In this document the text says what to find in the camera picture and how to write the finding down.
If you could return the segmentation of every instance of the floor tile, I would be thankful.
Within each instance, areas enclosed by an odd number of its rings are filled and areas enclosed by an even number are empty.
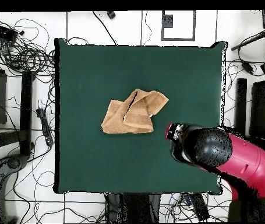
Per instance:
[[[74,212],[69,209],[66,210],[65,223],[89,223],[89,221],[95,222],[96,219],[98,219],[101,213],[103,214],[105,210],[105,204],[90,205],[66,203],[66,207],[70,208]]]

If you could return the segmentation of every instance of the green table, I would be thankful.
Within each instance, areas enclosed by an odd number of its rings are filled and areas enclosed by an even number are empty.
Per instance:
[[[56,136],[54,190],[110,193],[219,192],[217,176],[174,161],[164,139],[169,122],[220,123],[222,52],[213,48],[67,45],[55,40]],[[149,134],[105,134],[111,99],[136,88],[169,102]]]

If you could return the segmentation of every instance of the towel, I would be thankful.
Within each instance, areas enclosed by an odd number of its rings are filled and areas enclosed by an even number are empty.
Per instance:
[[[167,101],[162,93],[136,89],[124,102],[111,100],[101,128],[108,134],[152,132],[150,117],[156,115]]]

